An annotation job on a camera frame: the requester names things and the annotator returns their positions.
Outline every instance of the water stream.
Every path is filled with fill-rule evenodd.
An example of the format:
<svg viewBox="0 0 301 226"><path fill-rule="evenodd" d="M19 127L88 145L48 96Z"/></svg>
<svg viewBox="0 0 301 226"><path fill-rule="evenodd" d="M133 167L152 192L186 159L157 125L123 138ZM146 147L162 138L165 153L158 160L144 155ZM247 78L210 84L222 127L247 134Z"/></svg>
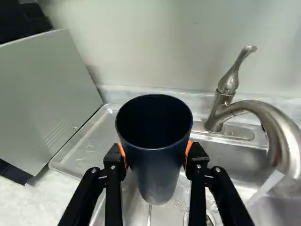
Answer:
<svg viewBox="0 0 301 226"><path fill-rule="evenodd" d="M265 196L265 194L272 189L282 178L284 175L278 170L274 170L274 172L269 176L269 178L264 182L264 184L257 190L255 194L251 196L251 198L246 201L246 206L250 207L255 204L261 197Z"/></svg>

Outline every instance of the dark blue cup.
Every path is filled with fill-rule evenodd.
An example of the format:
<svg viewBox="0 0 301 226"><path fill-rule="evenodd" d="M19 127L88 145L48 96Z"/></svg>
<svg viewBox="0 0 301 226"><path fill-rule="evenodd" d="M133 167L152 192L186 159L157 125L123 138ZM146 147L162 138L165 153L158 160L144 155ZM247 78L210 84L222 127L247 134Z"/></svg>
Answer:
<svg viewBox="0 0 301 226"><path fill-rule="evenodd" d="M192 128L181 100L162 94L136 97L116 117L116 130L141 196L153 205L173 196Z"/></svg>

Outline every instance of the faucet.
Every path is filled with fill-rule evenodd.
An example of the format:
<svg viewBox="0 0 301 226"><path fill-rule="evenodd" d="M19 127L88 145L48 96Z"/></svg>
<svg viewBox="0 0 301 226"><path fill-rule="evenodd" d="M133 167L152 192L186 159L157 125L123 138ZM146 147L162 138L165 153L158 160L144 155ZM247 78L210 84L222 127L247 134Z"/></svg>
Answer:
<svg viewBox="0 0 301 226"><path fill-rule="evenodd" d="M243 60L256 50L255 46L245 46L233 66L219 81L205 129L218 133L228 119L244 113L255 114L267 133L269 162L281 173L293 179L300 179L301 130L298 125L282 111L263 101L243 100L231 103L239 85L239 67Z"/></svg>

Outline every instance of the white wall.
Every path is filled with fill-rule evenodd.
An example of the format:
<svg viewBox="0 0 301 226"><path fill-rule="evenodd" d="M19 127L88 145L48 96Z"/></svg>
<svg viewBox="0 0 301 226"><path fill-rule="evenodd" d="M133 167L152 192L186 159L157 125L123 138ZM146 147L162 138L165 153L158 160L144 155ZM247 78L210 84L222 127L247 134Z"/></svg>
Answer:
<svg viewBox="0 0 301 226"><path fill-rule="evenodd" d="M215 90L244 45L239 92L301 96L300 0L40 0L99 84Z"/></svg>

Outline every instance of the countertop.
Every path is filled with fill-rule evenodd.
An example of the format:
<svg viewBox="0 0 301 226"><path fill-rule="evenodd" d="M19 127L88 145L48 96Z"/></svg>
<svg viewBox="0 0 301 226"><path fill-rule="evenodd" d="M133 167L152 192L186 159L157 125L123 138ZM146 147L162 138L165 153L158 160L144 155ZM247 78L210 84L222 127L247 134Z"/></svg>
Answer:
<svg viewBox="0 0 301 226"><path fill-rule="evenodd" d="M56 226L78 185L47 167L25 186L0 177L0 226Z"/></svg>

